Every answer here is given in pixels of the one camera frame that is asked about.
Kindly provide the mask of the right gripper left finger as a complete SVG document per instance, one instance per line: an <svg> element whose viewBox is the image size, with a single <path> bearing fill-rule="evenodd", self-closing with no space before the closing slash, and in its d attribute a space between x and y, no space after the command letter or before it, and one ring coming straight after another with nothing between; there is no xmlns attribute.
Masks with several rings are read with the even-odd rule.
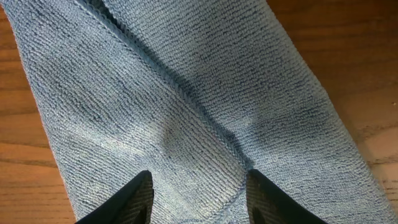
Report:
<svg viewBox="0 0 398 224"><path fill-rule="evenodd" d="M144 170L76 224L149 224L153 202L152 174Z"/></svg>

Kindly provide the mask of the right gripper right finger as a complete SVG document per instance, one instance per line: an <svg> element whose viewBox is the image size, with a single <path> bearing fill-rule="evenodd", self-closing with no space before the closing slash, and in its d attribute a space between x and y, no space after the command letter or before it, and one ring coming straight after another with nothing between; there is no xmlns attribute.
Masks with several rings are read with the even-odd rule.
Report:
<svg viewBox="0 0 398 224"><path fill-rule="evenodd" d="M246 175L246 204L250 224L325 224L256 169Z"/></svg>

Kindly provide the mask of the blue microfibre cloth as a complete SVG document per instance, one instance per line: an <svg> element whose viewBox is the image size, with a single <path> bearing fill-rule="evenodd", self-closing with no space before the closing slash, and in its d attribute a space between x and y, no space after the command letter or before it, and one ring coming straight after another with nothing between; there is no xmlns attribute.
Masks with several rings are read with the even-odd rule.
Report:
<svg viewBox="0 0 398 224"><path fill-rule="evenodd" d="M327 223L396 223L265 1L2 1L74 214L142 170L152 223L247 223L257 169Z"/></svg>

